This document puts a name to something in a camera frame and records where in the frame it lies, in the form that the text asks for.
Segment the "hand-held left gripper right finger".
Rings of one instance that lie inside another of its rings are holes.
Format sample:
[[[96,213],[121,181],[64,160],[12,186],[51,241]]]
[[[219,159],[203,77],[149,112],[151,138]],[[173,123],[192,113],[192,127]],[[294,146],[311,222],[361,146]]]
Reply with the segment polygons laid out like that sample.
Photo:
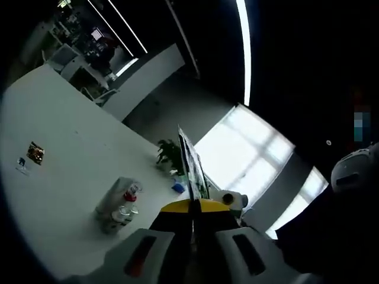
[[[192,201],[197,252],[207,283],[321,283],[285,262],[282,251],[251,227],[240,227],[229,208]]]

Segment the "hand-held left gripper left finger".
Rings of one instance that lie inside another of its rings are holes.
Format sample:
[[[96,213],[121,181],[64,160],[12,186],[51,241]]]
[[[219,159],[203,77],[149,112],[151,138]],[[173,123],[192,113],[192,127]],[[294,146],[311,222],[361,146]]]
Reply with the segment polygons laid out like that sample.
[[[164,206],[148,228],[140,228],[106,252],[100,267],[68,283],[182,283],[191,254],[192,200]]]

